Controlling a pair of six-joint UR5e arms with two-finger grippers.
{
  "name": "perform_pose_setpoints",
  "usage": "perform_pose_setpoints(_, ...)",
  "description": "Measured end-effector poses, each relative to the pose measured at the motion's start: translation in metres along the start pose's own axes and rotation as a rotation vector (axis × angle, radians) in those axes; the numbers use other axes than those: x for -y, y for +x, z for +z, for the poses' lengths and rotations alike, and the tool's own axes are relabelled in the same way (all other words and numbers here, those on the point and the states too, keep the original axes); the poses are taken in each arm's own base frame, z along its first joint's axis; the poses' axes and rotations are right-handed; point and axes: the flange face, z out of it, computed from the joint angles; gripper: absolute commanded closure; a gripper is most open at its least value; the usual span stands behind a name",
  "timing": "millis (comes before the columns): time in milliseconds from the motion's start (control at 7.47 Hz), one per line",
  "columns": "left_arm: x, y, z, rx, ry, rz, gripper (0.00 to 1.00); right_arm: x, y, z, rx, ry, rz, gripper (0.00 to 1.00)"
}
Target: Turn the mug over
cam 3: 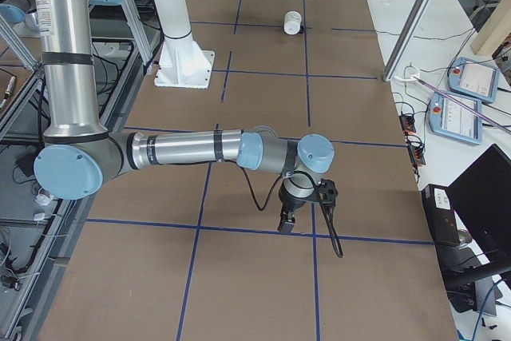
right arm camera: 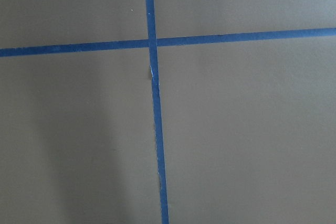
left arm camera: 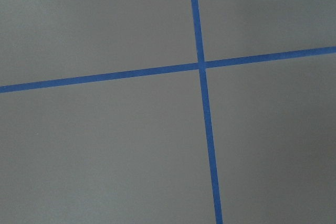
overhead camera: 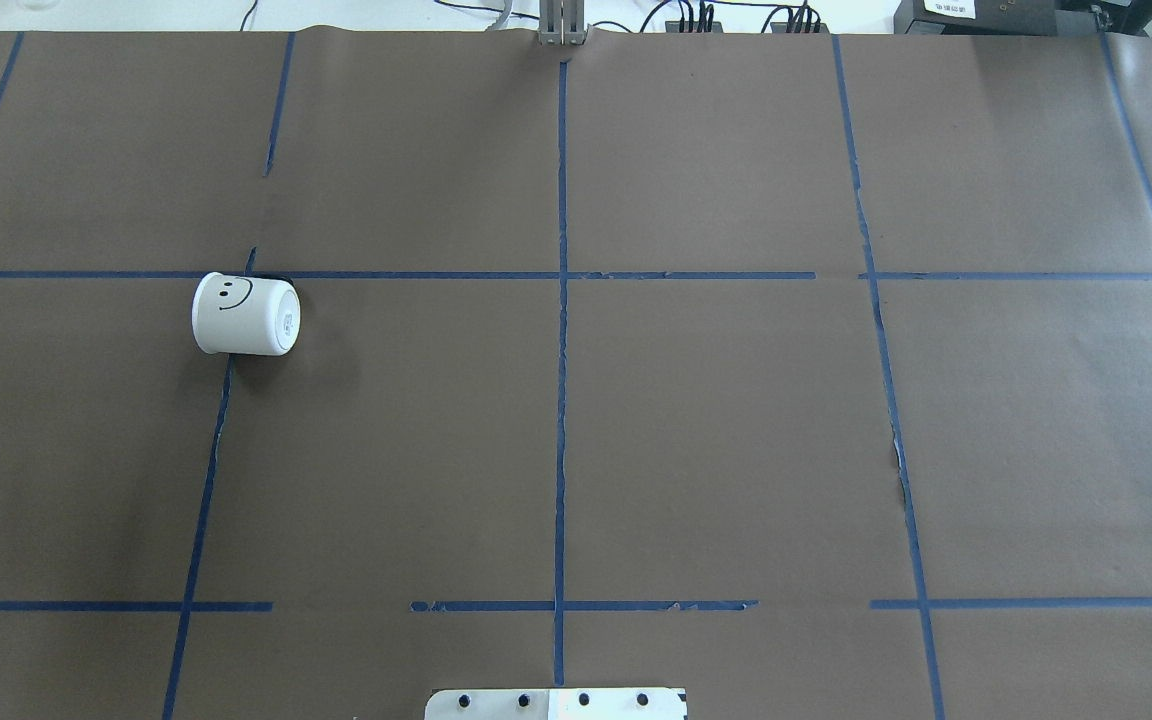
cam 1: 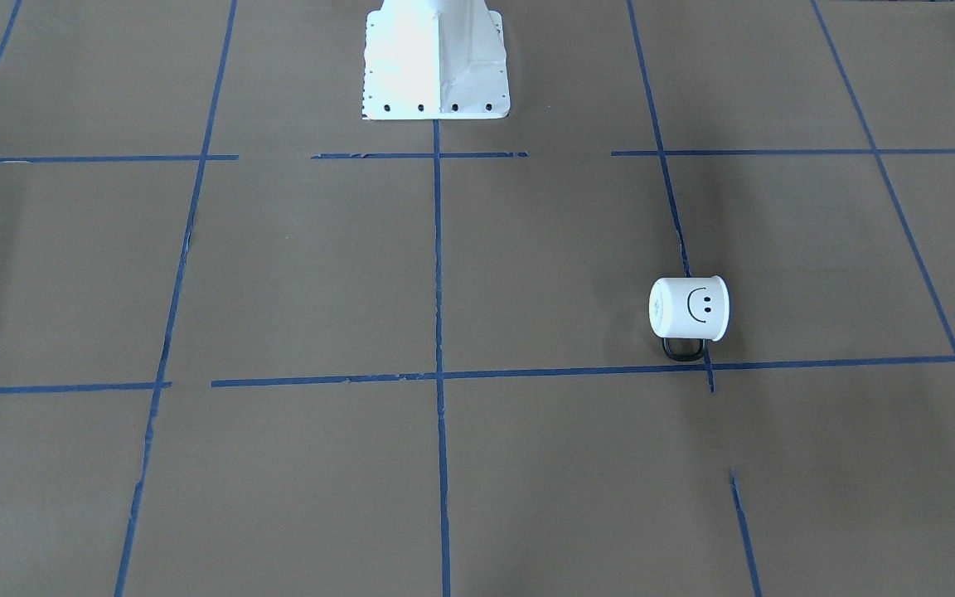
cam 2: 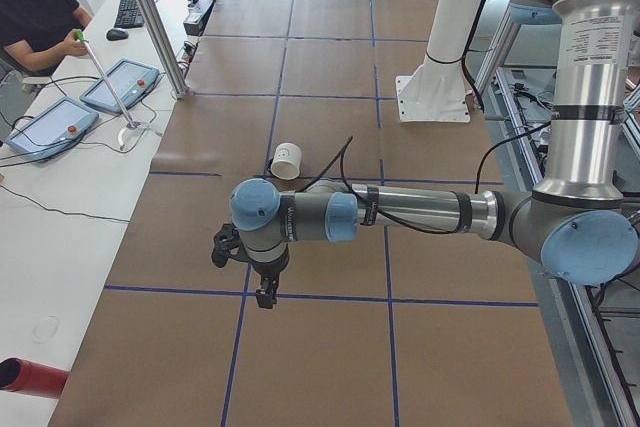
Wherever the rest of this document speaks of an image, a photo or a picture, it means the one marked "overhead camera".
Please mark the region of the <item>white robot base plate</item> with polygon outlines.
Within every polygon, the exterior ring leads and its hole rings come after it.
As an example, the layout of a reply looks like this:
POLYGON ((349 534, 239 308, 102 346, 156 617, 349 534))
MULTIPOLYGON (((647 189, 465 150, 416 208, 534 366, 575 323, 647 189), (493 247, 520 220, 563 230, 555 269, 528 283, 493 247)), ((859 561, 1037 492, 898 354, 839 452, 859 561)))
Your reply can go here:
POLYGON ((425 719, 687 719, 684 689, 668 687, 445 689, 425 719))

